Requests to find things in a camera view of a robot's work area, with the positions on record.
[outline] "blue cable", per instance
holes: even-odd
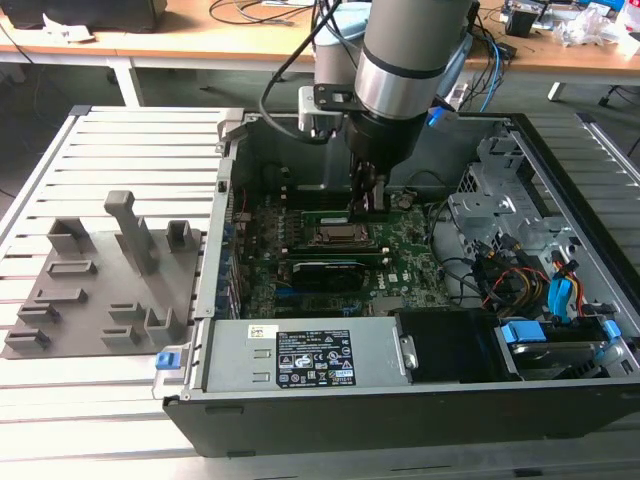
[[[496,55],[496,68],[493,71],[493,78],[491,79],[491,87],[489,87],[489,93],[484,99],[484,103],[482,104],[482,108],[480,109],[481,112],[484,112],[485,108],[487,108],[487,105],[489,105],[489,102],[491,102],[491,99],[493,98],[493,94],[496,91],[496,80],[498,79],[498,72],[500,72],[500,50],[498,50],[495,42],[491,42],[491,46],[493,47],[493,51]]]

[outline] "sticker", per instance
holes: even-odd
[[[276,338],[278,325],[249,325],[248,338]]]
[[[280,388],[356,384],[349,330],[277,332],[276,325],[255,326],[276,327],[276,383]]]

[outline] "white paper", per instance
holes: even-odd
[[[44,31],[49,35],[55,35],[67,43],[79,43],[95,40],[95,37],[91,35],[89,29],[84,25],[62,25],[58,22],[54,22],[45,14],[42,14],[44,20]]]

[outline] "blue clip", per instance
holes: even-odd
[[[607,335],[609,336],[609,340],[614,340],[622,336],[620,327],[618,327],[618,324],[616,323],[615,320],[605,320],[604,331],[607,332]]]
[[[436,123],[438,123],[438,119],[445,112],[445,109],[442,107],[436,107],[433,109],[433,112],[429,113],[429,120],[427,121],[427,125],[433,127]]]
[[[502,334],[509,344],[547,341],[540,323],[535,320],[512,320],[502,327]]]
[[[156,355],[156,370],[178,370],[180,368],[180,353],[160,352]]]

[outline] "gray floor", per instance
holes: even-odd
[[[72,104],[123,105],[117,86],[99,67],[26,66],[27,81],[0,85],[0,189],[16,194],[56,133]],[[198,89],[195,71],[138,71],[148,106],[245,107],[255,109],[270,73],[212,72],[207,91]],[[289,74],[271,97],[273,109],[296,107],[297,89],[311,76]],[[627,150],[640,136],[640,95],[628,95],[636,105],[613,95],[607,108],[598,106],[606,85],[569,85],[562,101],[546,100],[550,84],[509,79],[498,90],[489,111],[523,113],[591,113],[613,140]],[[640,163],[640,148],[634,154]],[[0,216],[11,198],[0,193]]]

